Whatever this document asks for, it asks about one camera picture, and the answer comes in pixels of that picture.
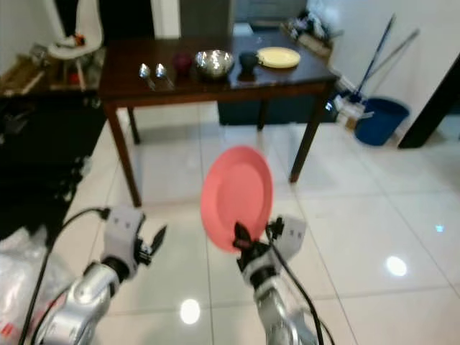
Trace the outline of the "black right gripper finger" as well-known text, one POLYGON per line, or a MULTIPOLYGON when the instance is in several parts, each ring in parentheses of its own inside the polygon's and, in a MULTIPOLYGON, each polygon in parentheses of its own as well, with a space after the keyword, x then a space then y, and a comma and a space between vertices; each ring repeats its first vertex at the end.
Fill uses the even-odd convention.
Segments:
POLYGON ((249 230, 239 221, 234 224, 232 246, 239 251, 247 251, 253 247, 253 238, 250 236, 249 230))

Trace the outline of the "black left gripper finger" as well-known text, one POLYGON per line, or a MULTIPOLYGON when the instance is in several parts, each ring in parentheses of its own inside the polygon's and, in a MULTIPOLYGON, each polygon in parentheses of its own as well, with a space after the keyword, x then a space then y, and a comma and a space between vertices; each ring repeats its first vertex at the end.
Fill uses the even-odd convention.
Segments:
POLYGON ((147 250, 147 253, 149 256, 154 256, 155 253, 160 249, 162 246, 164 240, 165 240, 165 234, 167 233, 167 226, 162 226, 157 233, 152 237, 152 241, 150 243, 149 249, 147 250))

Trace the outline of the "pink plate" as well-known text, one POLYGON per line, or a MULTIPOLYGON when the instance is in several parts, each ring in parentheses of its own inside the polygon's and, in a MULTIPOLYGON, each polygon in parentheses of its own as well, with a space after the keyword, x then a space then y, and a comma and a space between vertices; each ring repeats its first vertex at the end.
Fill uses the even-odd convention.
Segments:
POLYGON ((253 147, 227 149, 203 182, 200 211, 205 234, 217 249, 239 253, 234 247, 234 226, 241 224, 250 239, 259 239, 272 203, 272 172, 263 154, 253 147))

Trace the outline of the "white plastic bag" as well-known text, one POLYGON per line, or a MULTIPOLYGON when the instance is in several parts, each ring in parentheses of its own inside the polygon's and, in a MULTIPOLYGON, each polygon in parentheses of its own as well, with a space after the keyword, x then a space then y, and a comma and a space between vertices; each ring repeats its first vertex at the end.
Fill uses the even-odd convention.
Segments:
POLYGON ((37 276, 47 254, 47 231, 19 228, 0 243, 0 344, 17 345, 37 276))

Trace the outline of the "dark blue rug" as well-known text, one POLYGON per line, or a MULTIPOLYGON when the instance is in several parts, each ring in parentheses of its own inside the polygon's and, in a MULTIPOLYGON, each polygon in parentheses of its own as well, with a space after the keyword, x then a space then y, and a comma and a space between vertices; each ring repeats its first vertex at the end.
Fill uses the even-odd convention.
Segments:
MULTIPOLYGON (((268 124, 306 124, 313 114, 314 95, 280 96, 267 102, 268 124)), ((224 126, 257 125, 261 101, 218 102, 218 121, 224 126)))

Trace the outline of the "dark wooden table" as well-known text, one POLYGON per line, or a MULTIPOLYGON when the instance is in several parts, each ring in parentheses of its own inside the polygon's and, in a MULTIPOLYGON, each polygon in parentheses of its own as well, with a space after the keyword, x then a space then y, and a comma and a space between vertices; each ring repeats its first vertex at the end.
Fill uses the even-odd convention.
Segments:
POLYGON ((326 102, 336 90, 339 76, 328 68, 323 58, 310 50, 297 48, 289 37, 275 34, 226 37, 174 37, 174 39, 117 40, 106 47, 106 59, 96 95, 106 115, 129 197, 135 207, 142 205, 142 197, 134 176, 128 144, 122 131, 117 111, 136 106, 165 106, 200 102, 259 101, 267 106, 280 96, 313 96, 313 108, 305 132, 290 168, 290 184, 301 178, 301 172, 311 150, 318 126, 326 115, 326 102), (140 76, 142 63, 170 60, 180 52, 225 50, 237 53, 255 52, 263 47, 297 49, 301 60, 293 68, 274 69, 259 67, 252 78, 240 78, 239 66, 234 66, 223 80, 200 78, 194 71, 187 78, 175 80, 173 88, 154 90, 140 76))

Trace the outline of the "steel spoon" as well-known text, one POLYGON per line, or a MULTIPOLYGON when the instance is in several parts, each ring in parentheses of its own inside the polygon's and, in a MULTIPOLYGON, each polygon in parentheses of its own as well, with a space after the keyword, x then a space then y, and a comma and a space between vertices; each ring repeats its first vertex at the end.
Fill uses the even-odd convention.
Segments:
POLYGON ((139 68, 139 76, 145 83, 147 83, 148 88, 151 90, 157 89, 154 80, 152 79, 152 70, 148 65, 145 63, 141 63, 139 68))
POLYGON ((155 66, 155 76, 157 76, 158 80, 164 81, 165 85, 167 85, 170 90, 175 89, 175 84, 170 77, 170 73, 162 63, 158 63, 157 66, 155 66))

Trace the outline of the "blue dustpan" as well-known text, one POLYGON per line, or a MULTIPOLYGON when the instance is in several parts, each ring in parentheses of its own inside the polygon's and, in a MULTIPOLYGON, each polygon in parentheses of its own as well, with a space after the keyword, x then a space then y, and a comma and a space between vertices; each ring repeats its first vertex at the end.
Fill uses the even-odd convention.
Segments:
POLYGON ((336 121, 345 124, 348 121, 358 121, 364 117, 364 96, 344 90, 333 98, 336 121))

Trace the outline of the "steel bowl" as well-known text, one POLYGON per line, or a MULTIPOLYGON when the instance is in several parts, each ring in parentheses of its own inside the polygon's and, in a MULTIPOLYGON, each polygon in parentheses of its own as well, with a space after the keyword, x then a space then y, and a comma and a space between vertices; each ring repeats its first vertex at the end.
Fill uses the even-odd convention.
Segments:
POLYGON ((221 80, 233 70, 236 59, 225 50, 201 50, 195 53, 193 62, 199 78, 221 80))

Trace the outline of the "dark grey cup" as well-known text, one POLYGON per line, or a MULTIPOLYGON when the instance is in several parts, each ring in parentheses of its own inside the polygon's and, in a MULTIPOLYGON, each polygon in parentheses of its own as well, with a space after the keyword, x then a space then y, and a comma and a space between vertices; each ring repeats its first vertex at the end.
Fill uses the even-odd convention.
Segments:
POLYGON ((239 55, 239 64, 241 75, 254 75, 255 68, 260 64, 260 58, 257 52, 241 52, 239 55))

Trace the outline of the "low wooden shelf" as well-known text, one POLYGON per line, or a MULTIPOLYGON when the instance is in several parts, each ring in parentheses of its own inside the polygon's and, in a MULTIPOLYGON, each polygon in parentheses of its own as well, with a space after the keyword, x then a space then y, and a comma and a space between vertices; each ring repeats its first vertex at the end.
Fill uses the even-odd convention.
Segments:
POLYGON ((19 55, 0 78, 0 96, 94 92, 101 82, 106 50, 61 60, 50 55, 19 55))

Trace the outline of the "brown cardboard box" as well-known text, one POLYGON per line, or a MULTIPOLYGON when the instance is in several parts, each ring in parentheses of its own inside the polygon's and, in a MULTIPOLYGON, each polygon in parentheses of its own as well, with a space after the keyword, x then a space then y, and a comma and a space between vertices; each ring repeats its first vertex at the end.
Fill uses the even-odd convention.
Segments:
POLYGON ((298 19, 290 20, 286 24, 286 32, 298 46, 301 46, 314 55, 319 56, 325 62, 331 59, 333 52, 331 43, 324 42, 316 36, 315 27, 309 21, 298 19))

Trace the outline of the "white chair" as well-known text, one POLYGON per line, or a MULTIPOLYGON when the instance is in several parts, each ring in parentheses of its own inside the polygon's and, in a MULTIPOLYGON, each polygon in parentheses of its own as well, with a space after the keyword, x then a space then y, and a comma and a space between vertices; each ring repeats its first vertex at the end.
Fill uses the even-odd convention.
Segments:
POLYGON ((75 33, 65 37, 63 21, 55 0, 43 0, 49 10, 50 23, 58 35, 58 40, 48 46, 52 58, 72 62, 78 71, 78 83, 81 90, 86 90, 85 73, 81 58, 92 55, 104 42, 104 30, 99 14, 99 0, 75 0, 75 33))

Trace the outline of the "bag of clutter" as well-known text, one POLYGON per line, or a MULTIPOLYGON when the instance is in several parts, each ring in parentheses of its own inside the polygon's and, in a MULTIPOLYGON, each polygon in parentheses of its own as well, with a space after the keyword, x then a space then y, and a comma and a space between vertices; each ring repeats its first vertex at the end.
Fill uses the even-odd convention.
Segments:
POLYGON ((302 9, 296 16, 283 21, 280 31, 295 40, 300 37, 312 37, 320 42, 328 42, 341 36, 341 32, 335 32, 328 23, 309 9, 302 9))

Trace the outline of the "black door panel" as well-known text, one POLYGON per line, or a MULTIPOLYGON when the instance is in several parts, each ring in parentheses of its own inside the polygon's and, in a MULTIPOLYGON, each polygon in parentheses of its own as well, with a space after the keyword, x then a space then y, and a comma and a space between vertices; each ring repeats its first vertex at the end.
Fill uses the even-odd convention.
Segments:
POLYGON ((454 103, 460 101, 460 70, 451 70, 441 81, 430 101, 398 144, 400 149, 415 149, 427 144, 428 139, 446 118, 454 103))

